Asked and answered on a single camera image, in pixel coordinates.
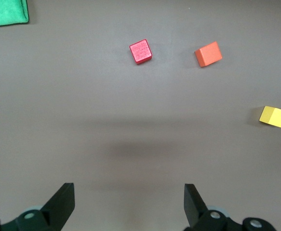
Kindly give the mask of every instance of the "cube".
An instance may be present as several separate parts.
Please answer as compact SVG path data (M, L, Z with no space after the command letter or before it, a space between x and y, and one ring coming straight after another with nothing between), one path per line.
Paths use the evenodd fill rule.
M215 63L223 58L216 41L196 50L195 55L201 67Z
M281 109L265 106L259 121L281 128Z
M132 44L130 49L136 64L141 64L152 59L152 52L146 39Z

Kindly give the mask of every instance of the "gray table surface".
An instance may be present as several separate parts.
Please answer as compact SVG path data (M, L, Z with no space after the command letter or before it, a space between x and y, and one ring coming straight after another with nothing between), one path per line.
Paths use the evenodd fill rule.
M0 218L74 182L63 230L181 231L184 183L281 231L281 0L28 0L0 27ZM147 39L152 60L129 45ZM219 43L200 68L194 51Z

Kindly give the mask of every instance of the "green cloth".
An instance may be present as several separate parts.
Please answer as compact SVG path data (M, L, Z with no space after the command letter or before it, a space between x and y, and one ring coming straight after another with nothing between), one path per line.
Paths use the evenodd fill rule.
M28 21L27 0L0 0L0 26Z

